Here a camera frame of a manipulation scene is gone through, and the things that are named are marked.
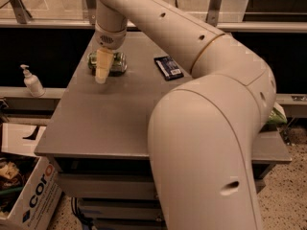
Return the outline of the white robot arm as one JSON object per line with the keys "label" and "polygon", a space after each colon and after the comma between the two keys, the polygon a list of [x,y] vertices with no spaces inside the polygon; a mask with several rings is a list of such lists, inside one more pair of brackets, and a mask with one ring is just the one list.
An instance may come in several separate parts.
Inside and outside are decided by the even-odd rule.
{"label": "white robot arm", "polygon": [[162,0],[96,1],[96,32],[113,48],[132,22],[193,77],[157,103],[148,126],[168,230],[262,230],[251,150],[275,103],[269,65]]}

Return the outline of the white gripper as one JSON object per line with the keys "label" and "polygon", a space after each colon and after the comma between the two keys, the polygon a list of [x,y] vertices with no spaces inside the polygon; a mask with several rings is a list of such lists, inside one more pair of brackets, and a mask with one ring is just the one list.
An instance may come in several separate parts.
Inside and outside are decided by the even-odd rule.
{"label": "white gripper", "polygon": [[113,52],[120,48],[126,37],[126,30],[120,32],[110,32],[103,29],[98,24],[95,25],[95,39],[102,46],[97,50],[95,81],[99,84],[106,82],[109,70],[113,63]]}

